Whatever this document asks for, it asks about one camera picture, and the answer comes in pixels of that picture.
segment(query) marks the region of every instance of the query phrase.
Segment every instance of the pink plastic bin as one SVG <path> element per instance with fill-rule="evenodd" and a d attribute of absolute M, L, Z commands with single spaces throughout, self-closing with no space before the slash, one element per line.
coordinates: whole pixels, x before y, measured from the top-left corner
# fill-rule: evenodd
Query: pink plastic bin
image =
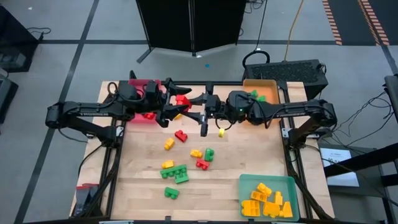
<path fill-rule="evenodd" d="M 142 87 L 143 87 L 144 85 L 148 84 L 149 81 L 151 81 L 151 80 L 145 80 L 145 79 L 130 79 L 130 80 L 129 80 L 129 85 L 133 85 L 133 86 L 135 86 L 138 90 L 144 91 L 144 90 L 142 89 Z M 153 80 L 153 81 L 155 81 L 155 82 L 159 85 L 159 87 L 162 85 L 162 82 L 161 82 L 160 80 Z M 132 122 L 132 123 L 136 123 L 136 124 L 156 124 L 156 121 L 155 121 L 154 119 L 153 119 L 153 120 L 146 119 L 146 118 L 144 118 L 144 116 L 141 115 L 141 114 L 136 114 L 135 117 L 134 117 L 134 119 L 131 120 L 131 122 Z"/>

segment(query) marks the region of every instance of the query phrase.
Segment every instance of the wooden table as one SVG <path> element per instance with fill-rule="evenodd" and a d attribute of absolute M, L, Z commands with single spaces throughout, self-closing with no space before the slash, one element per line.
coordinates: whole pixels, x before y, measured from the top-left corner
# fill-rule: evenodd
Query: wooden table
<path fill-rule="evenodd" d="M 106 98 L 107 84 L 108 82 L 103 82 L 98 102 Z M 188 98 L 205 91 L 204 86 L 186 87 L 192 88 Z M 302 83 L 288 83 L 288 88 L 292 102 L 306 100 Z M 225 100 L 230 91 L 242 89 L 242 86 L 215 86 L 214 94 Z M 191 111 L 203 111 L 203 107 L 193 106 Z M 295 118 L 295 125 L 300 126 L 306 119 L 308 118 Z M 111 118 L 95 118 L 93 122 L 108 126 Z M 176 139 L 174 147 L 165 151 L 165 140 L 172 138 L 179 129 L 188 134 L 188 140 L 182 143 Z M 99 144 L 97 139 L 90 140 L 85 154 Z M 307 140 L 307 144 L 317 147 L 317 142 L 313 139 Z M 204 152 L 206 147 L 215 150 L 215 159 L 208 171 L 202 171 L 195 167 L 195 159 L 190 157 L 190 150 L 201 149 Z M 85 162 L 78 185 L 100 181 L 104 154 L 105 150 L 100 150 Z M 327 214 L 334 217 L 319 152 L 305 148 L 301 155 L 309 191 Z M 188 182 L 176 185 L 174 179 L 161 178 L 161 164 L 169 159 L 174 160 L 176 165 L 187 165 Z M 226 131 L 224 138 L 218 137 L 218 128 L 213 121 L 209 122 L 205 138 L 200 137 L 197 122 L 186 117 L 170 122 L 168 128 L 161 128 L 157 124 L 128 123 L 111 219 L 164 220 L 165 216 L 171 215 L 172 220 L 247 220 L 239 212 L 238 179 L 241 174 L 287 175 L 277 121 L 269 129 L 246 122 L 235 124 Z M 178 189 L 178 199 L 165 198 L 165 187 Z M 297 193 L 300 214 L 305 217 L 302 195 L 299 190 Z M 103 211 L 107 198 L 108 191 L 103 195 Z"/>

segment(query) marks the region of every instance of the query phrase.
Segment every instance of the teal plastic bin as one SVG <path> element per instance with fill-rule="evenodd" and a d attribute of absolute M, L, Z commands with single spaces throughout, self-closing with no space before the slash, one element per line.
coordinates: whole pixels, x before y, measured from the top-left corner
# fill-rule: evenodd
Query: teal plastic bin
<path fill-rule="evenodd" d="M 289 201 L 292 207 L 292 218 L 275 217 L 271 218 L 262 214 L 263 202 L 260 202 L 260 216 L 259 217 L 246 217 L 242 214 L 242 201 L 251 200 L 250 194 L 253 190 L 257 190 L 257 186 L 263 183 L 272 189 L 271 196 L 268 197 L 268 202 L 274 201 L 275 191 L 280 191 L 283 196 L 283 202 Z M 239 177 L 239 209 L 240 214 L 244 218 L 253 218 L 255 221 L 290 221 L 296 222 L 300 218 L 299 205 L 297 204 L 297 193 L 295 188 L 295 182 L 292 177 L 284 176 L 269 176 L 269 175 L 250 175 L 242 174 Z"/>

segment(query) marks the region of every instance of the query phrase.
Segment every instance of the green toy brick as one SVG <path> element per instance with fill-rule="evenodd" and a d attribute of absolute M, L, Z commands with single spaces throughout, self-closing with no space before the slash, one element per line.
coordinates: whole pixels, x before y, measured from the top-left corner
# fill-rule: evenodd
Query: green toy brick
<path fill-rule="evenodd" d="M 171 197 L 172 199 L 177 199 L 179 194 L 180 194 L 180 192 L 178 190 L 173 189 L 173 188 L 166 187 L 164 189 L 164 195 L 166 197 Z"/>
<path fill-rule="evenodd" d="M 266 101 L 267 98 L 266 96 L 260 96 L 259 98 L 257 98 L 257 101 Z"/>
<path fill-rule="evenodd" d="M 160 171 L 163 179 L 173 177 L 174 175 L 177 175 L 179 173 L 187 173 L 187 165 L 179 165 Z"/>
<path fill-rule="evenodd" d="M 205 152 L 205 161 L 211 162 L 213 161 L 213 157 L 214 157 L 214 150 L 207 148 Z"/>
<path fill-rule="evenodd" d="M 188 178 L 187 172 L 181 172 L 181 173 L 175 175 L 175 183 L 176 184 L 181 184 L 188 180 L 189 180 L 189 178 Z"/>
<path fill-rule="evenodd" d="M 257 97 L 259 94 L 257 93 L 257 90 L 253 90 L 250 92 L 250 95 Z"/>

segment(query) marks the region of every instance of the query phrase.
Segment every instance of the yellow toy brick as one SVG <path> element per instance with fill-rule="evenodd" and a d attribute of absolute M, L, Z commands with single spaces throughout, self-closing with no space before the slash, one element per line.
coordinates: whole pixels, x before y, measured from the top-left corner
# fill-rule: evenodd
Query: yellow toy brick
<path fill-rule="evenodd" d="M 269 215 L 271 218 L 275 218 L 276 216 L 279 216 L 279 210 L 279 205 L 272 202 L 264 202 L 264 209 L 262 213 L 265 216 Z"/>
<path fill-rule="evenodd" d="M 220 130 L 218 130 L 218 137 L 220 137 L 220 138 L 224 137 L 224 133 L 225 133 L 225 129 L 220 128 Z"/>
<path fill-rule="evenodd" d="M 169 138 L 166 140 L 166 143 L 164 144 L 164 149 L 170 150 L 174 146 L 174 139 Z"/>
<path fill-rule="evenodd" d="M 290 206 L 290 202 L 284 203 L 284 207 L 279 212 L 279 216 L 284 217 L 284 218 L 292 218 L 293 217 L 292 207 Z"/>
<path fill-rule="evenodd" d="M 248 217 L 260 216 L 260 202 L 255 200 L 244 200 L 242 202 L 242 214 Z"/>
<path fill-rule="evenodd" d="M 259 200 L 259 201 L 262 201 L 262 202 L 266 202 L 267 201 L 267 196 L 265 194 L 260 193 L 260 192 L 256 192 L 255 190 L 253 190 L 251 192 L 250 198 L 254 199 L 254 200 Z"/>
<path fill-rule="evenodd" d="M 278 191 L 275 192 L 275 204 L 277 205 L 283 204 L 283 197 L 281 192 Z"/>
<path fill-rule="evenodd" d="M 257 186 L 257 189 L 260 192 L 264 193 L 266 196 L 270 196 L 272 194 L 272 190 L 269 187 L 267 187 L 265 184 L 263 184 L 263 183 L 260 183 Z"/>
<path fill-rule="evenodd" d="M 174 119 L 180 119 L 182 117 L 182 114 L 178 114 Z"/>
<path fill-rule="evenodd" d="M 174 161 L 165 161 L 164 163 L 162 163 L 163 169 L 171 168 L 173 166 L 174 166 Z"/>
<path fill-rule="evenodd" d="M 201 151 L 199 151 L 199 150 L 196 150 L 196 149 L 192 149 L 191 150 L 191 156 L 192 157 L 201 158 L 202 155 L 203 155 L 203 153 Z"/>

